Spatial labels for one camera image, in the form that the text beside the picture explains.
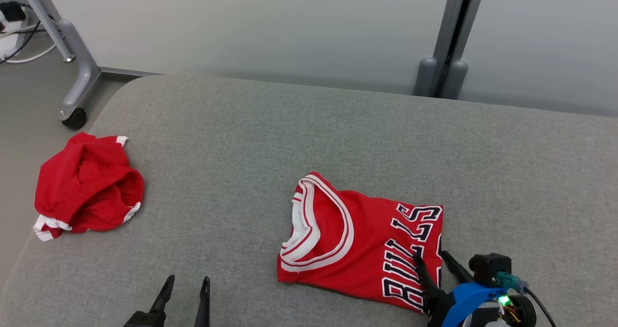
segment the gray floor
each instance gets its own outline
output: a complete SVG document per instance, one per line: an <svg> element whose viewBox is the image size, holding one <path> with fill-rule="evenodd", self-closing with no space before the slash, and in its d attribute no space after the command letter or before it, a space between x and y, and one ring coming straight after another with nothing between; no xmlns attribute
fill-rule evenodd
<svg viewBox="0 0 618 327"><path fill-rule="evenodd" d="M51 45L37 36L22 56ZM77 63L64 63L53 50L29 63L0 65L0 290L37 218L34 194L39 166L60 151L77 131L56 120L56 111L77 76ZM87 131L111 96L132 77L104 74L84 109Z"/></svg>

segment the black wheel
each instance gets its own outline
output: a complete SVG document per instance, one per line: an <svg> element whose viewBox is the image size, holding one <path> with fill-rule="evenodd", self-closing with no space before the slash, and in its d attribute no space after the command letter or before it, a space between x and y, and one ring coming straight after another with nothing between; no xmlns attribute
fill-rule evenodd
<svg viewBox="0 0 618 327"><path fill-rule="evenodd" d="M77 130L86 124L86 120L88 120L86 118L86 111L81 107L77 107L67 119L62 121L62 124L69 129Z"/></svg>

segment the gray fabric surface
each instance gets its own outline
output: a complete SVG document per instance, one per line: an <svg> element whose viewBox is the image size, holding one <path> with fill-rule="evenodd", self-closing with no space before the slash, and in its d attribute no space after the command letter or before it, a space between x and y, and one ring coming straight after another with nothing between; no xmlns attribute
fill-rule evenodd
<svg viewBox="0 0 618 327"><path fill-rule="evenodd" d="M205 275L214 327L424 326L421 314L277 282L290 200L311 170L339 189L444 204L444 249L462 263L510 256L559 326L618 321L618 120L153 76L122 88L91 133L129 137L143 208L110 232L31 237L3 326L122 326L169 274L168 327L192 326Z"/></svg>

